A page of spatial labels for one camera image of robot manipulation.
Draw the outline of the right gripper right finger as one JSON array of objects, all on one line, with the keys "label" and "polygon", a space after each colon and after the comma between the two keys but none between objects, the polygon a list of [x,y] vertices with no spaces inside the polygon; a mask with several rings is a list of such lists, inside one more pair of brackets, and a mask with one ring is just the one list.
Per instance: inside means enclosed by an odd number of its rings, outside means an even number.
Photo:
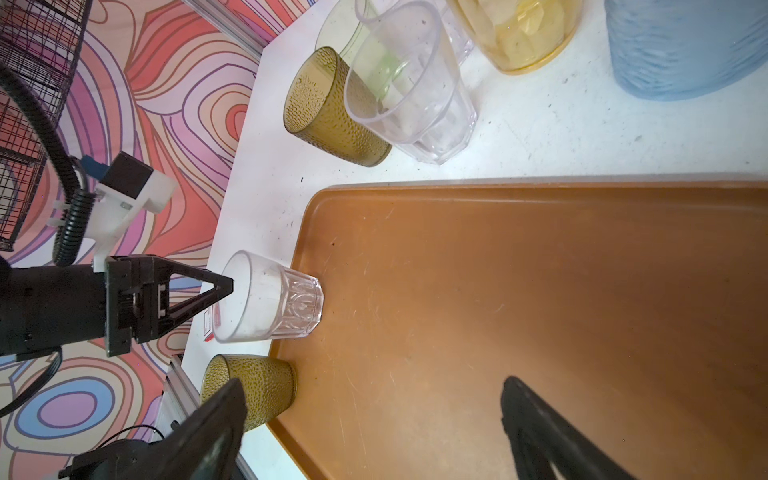
[{"label": "right gripper right finger", "polygon": [[517,377],[504,382],[501,411],[520,479],[633,477]]}]

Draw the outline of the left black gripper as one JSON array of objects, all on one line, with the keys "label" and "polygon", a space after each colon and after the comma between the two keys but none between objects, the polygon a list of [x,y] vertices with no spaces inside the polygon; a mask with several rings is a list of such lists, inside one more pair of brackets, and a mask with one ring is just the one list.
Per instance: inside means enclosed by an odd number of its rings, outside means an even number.
[{"label": "left black gripper", "polygon": [[128,353],[141,331],[134,290],[152,272],[152,337],[158,339],[234,291],[234,280],[152,255],[89,265],[13,268],[1,261],[1,354],[32,356],[104,338],[107,354]]}]

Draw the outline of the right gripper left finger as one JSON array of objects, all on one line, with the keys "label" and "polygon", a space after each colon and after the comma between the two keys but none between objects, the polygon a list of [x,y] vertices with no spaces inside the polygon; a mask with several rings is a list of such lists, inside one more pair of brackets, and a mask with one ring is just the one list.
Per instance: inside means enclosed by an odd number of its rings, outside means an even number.
[{"label": "right gripper left finger", "polygon": [[60,479],[229,479],[247,415],[238,379],[228,381],[165,439],[116,440],[78,455]]}]

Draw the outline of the short amber textured glass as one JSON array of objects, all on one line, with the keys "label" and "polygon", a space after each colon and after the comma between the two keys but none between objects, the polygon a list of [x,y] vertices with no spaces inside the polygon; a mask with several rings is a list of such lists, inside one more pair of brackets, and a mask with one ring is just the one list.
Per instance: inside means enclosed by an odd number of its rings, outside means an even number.
[{"label": "short amber textured glass", "polygon": [[239,380],[244,389],[245,432],[278,417],[296,397],[297,373],[289,362],[258,355],[219,354],[206,368],[200,402],[209,400],[232,379]]}]

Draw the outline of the clear faceted glass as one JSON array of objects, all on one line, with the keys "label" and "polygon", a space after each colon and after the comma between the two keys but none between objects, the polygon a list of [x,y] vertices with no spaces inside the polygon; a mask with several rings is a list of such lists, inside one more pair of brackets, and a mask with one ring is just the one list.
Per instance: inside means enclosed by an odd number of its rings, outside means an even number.
[{"label": "clear faceted glass", "polygon": [[240,250],[223,275],[233,292],[211,308],[211,333],[220,343],[303,338],[319,324],[324,293],[317,278]]}]

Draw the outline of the brown plastic tray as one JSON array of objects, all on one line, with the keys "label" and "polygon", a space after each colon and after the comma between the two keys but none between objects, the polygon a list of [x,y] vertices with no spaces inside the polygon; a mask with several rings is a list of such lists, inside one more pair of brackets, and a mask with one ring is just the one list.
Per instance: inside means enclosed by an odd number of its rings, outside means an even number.
[{"label": "brown plastic tray", "polygon": [[767,475],[765,183],[325,189],[292,265],[310,479],[514,478],[510,376],[637,478]]}]

